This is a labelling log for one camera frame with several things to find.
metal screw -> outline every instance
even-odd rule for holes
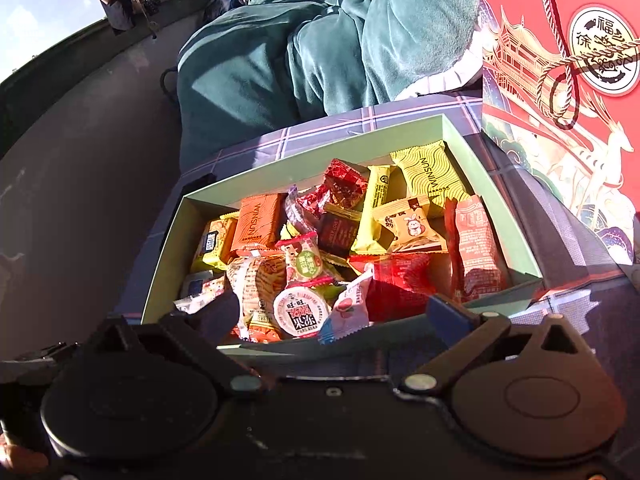
[[[428,374],[413,374],[404,378],[404,386],[414,392],[426,392],[433,390],[438,381]]]
[[[337,386],[331,386],[327,388],[325,391],[327,397],[340,397],[342,395],[342,390]]]
[[[262,387],[262,381],[254,375],[238,375],[231,379],[230,385],[235,392],[257,392]]]

green cardboard box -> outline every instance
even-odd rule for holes
[[[170,312],[180,286],[189,272],[193,253],[204,225],[220,214],[237,210],[242,198],[252,194],[285,191],[291,184],[299,189],[318,184],[332,158],[361,164],[391,163],[388,154],[395,150],[421,146],[443,139],[473,192],[482,197],[494,225],[498,242],[509,267],[513,286],[498,294],[467,303],[474,312],[495,310],[506,316],[525,310],[542,283],[538,265],[503,198],[466,141],[444,115],[425,118],[375,130],[350,139],[332,142],[245,171],[183,197],[169,229],[158,266],[151,283],[142,323],[158,321]],[[375,348],[415,338],[429,330],[426,316],[418,316],[372,326],[331,345],[319,345],[315,339],[287,340],[279,343],[242,344],[220,347],[235,356],[276,355],[296,358],[320,358],[354,348]]]

gift bag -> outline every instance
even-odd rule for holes
[[[637,0],[480,0],[483,129],[640,286]]]

green label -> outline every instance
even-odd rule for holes
[[[305,278],[314,278],[320,274],[321,267],[316,264],[316,255],[313,251],[302,251],[296,258],[296,270]]]

teal blanket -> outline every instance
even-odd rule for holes
[[[180,51],[180,166],[327,115],[391,101],[465,51],[478,0],[249,0]]]

